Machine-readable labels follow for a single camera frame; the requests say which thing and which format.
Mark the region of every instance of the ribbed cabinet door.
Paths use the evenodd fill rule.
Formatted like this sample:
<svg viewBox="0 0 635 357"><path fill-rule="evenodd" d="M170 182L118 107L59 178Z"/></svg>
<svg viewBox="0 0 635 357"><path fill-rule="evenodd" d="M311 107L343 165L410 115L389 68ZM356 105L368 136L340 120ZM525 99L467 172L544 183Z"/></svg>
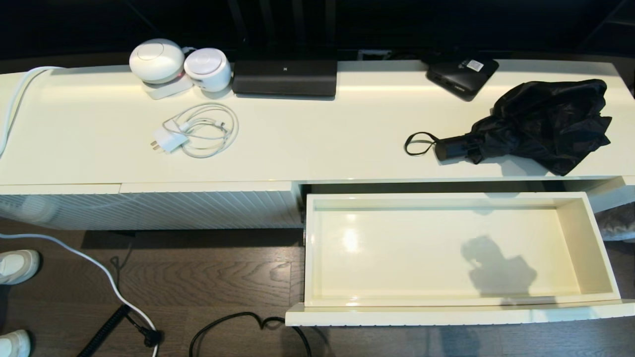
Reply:
<svg viewBox="0 0 635 357"><path fill-rule="evenodd" d="M5 194L0 215L55 229L245 229L301 227L299 190L291 182L269 187L168 185L132 187L117 194Z"/></svg>

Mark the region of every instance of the label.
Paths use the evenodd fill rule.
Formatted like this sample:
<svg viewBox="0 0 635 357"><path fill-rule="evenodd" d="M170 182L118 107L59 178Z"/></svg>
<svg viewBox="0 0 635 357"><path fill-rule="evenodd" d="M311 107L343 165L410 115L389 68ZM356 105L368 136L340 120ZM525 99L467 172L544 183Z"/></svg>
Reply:
<svg viewBox="0 0 635 357"><path fill-rule="evenodd" d="M467 68L469 69L473 69L476 72L480 71L481 68L483 68L483 64L481 62L475 61L475 60L470 60L470 62L467 64Z"/></svg>

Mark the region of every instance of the folded umbrella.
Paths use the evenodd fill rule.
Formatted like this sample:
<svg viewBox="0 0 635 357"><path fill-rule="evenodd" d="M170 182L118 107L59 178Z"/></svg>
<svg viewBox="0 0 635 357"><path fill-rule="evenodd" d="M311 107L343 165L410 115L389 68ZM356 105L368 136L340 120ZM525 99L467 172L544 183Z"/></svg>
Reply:
<svg viewBox="0 0 635 357"><path fill-rule="evenodd" d="M523 83L494 104L491 116L474 123L462 136L438 139L434 152L439 160L466 157L478 164L485 158L506 154L534 159L556 175L566 175L590 152L610 144L605 135L611 117L603 117L606 83ZM404 148L415 135L411 135Z"/></svg>

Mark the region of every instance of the wooden floor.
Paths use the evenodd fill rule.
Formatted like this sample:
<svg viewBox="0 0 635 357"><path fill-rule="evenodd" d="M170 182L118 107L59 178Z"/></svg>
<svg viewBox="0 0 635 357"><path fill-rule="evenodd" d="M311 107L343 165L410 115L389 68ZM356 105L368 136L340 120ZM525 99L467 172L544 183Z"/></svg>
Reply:
<svg viewBox="0 0 635 357"><path fill-rule="evenodd" d="M302 232L297 230L83 232L0 221L0 232L54 235L108 267L118 259L122 294L165 333L160 356L187 356L207 323L253 311L284 316L302 300ZM635 298L633 245L607 245L620 291ZM31 280L0 289L0 331L28 329L33 357L75 356L117 309L104 274L46 241L0 240L0 251L36 249L43 264ZM635 318L475 327L305 328L314 356L635 356ZM150 356L122 322L95 356ZM251 318L205 336L204 356L304 356L294 331L260 331Z"/></svg>

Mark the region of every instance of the foot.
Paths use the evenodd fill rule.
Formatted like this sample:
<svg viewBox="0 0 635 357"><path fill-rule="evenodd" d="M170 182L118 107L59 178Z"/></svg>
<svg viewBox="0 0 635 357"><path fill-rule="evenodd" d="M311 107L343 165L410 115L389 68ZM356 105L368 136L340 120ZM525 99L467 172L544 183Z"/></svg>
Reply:
<svg viewBox="0 0 635 357"><path fill-rule="evenodd" d="M25 330L0 336L0 357L29 357L31 341Z"/></svg>
<svg viewBox="0 0 635 357"><path fill-rule="evenodd" d="M0 254L0 285L15 285L35 275L39 254L35 250L14 250Z"/></svg>

